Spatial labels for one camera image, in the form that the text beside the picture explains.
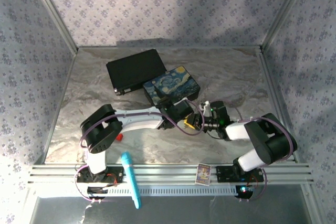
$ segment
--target black box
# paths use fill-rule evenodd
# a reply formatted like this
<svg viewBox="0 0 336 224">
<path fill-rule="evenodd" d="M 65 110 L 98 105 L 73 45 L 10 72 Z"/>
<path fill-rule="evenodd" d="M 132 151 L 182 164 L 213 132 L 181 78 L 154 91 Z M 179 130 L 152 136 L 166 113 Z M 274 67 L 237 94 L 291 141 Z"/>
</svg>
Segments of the black box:
<svg viewBox="0 0 336 224">
<path fill-rule="evenodd" d="M 193 101 L 197 99 L 201 89 L 183 66 L 146 82 L 143 87 L 147 99 L 153 106 L 159 104 L 164 97 L 168 97 L 173 103 L 185 97 Z"/>
<path fill-rule="evenodd" d="M 116 95 L 142 88 L 142 85 L 167 70 L 155 49 L 106 64 Z"/>
</svg>

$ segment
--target floral wallpaper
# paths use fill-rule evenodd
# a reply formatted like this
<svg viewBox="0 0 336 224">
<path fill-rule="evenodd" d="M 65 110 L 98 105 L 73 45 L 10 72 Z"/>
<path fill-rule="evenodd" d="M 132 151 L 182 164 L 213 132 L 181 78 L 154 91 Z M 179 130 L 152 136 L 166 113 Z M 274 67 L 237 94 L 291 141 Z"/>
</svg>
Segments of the floral wallpaper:
<svg viewBox="0 0 336 224">
<path fill-rule="evenodd" d="M 330 223 L 336 223 L 335 21 L 336 0 L 297 0 L 266 52 Z"/>
<path fill-rule="evenodd" d="M 77 46 L 260 45 L 284 0 L 53 0 Z"/>
<path fill-rule="evenodd" d="M 21 213 L 72 59 L 40 0 L 0 0 L 0 223 Z"/>
</svg>

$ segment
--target gray marble surface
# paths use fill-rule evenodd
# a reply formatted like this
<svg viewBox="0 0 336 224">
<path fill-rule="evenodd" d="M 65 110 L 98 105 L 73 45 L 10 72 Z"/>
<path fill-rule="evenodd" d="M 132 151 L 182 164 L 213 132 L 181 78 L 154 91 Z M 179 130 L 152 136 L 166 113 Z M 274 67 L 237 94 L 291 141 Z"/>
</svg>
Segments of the gray marble surface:
<svg viewBox="0 0 336 224">
<path fill-rule="evenodd" d="M 80 48 L 71 72 L 46 163 L 84 162 L 79 148 L 80 123 L 104 104 L 116 109 L 150 107 L 143 90 L 116 96 L 106 63 L 145 49 Z M 167 70 L 183 65 L 201 86 L 196 102 L 223 99 L 233 120 L 238 107 L 243 117 L 271 111 L 257 58 L 239 49 L 158 49 Z M 124 133 L 107 150 L 107 162 L 119 163 L 129 151 L 135 163 L 231 163 L 252 149 L 248 141 L 225 142 L 206 134 L 187 136 L 178 129 Z"/>
</svg>

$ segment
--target small card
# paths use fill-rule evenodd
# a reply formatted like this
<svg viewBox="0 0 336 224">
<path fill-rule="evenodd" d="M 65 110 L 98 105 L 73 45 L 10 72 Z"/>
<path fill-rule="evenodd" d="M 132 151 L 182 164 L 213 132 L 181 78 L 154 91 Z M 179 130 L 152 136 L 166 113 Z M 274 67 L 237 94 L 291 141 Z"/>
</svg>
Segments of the small card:
<svg viewBox="0 0 336 224">
<path fill-rule="evenodd" d="M 211 166 L 198 164 L 196 172 L 195 184 L 209 186 L 210 185 Z"/>
</svg>

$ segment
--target blue pen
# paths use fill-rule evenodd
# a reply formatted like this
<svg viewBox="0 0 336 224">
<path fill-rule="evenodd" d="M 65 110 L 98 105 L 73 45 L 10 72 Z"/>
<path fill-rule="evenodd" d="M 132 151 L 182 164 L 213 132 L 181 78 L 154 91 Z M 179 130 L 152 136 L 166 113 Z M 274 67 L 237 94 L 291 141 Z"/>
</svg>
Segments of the blue pen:
<svg viewBox="0 0 336 224">
<path fill-rule="evenodd" d="M 129 183 L 131 184 L 131 195 L 135 204 L 135 208 L 139 209 L 141 207 L 140 193 L 137 181 L 135 180 L 132 159 L 129 152 L 124 152 L 121 154 L 121 164 L 124 167 L 126 176 L 129 179 Z"/>
</svg>

